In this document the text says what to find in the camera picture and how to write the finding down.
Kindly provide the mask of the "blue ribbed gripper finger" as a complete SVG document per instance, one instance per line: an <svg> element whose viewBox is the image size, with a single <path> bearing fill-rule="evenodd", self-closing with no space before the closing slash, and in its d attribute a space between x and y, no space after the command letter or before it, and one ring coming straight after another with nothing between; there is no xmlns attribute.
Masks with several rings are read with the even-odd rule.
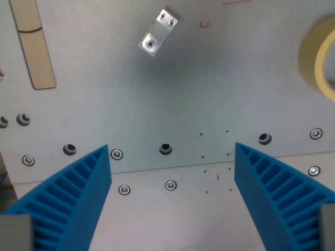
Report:
<svg viewBox="0 0 335 251"><path fill-rule="evenodd" d="M31 217L33 250L88 250L111 184L104 145L40 183L3 215Z"/></svg>
<svg viewBox="0 0 335 251"><path fill-rule="evenodd" d="M234 180L266 250L320 250L319 212L334 191L241 143Z"/></svg>

